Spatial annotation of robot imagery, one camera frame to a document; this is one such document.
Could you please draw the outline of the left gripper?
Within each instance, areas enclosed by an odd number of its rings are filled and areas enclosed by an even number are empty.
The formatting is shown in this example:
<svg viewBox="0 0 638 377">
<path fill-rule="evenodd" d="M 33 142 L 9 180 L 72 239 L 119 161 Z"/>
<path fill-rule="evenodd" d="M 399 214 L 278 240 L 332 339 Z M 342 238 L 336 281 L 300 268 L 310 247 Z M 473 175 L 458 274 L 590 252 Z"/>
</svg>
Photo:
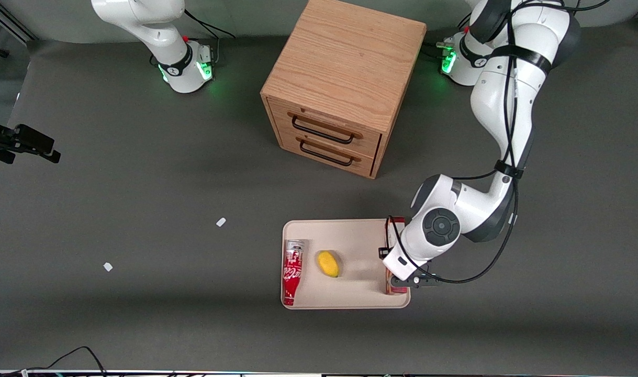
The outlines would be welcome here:
<svg viewBox="0 0 638 377">
<path fill-rule="evenodd" d="M 385 267 L 401 281 L 407 280 L 421 267 L 421 260 L 408 258 L 402 250 L 391 251 L 391 248 L 381 247 L 378 249 L 378 257 L 384 259 Z"/>
</svg>

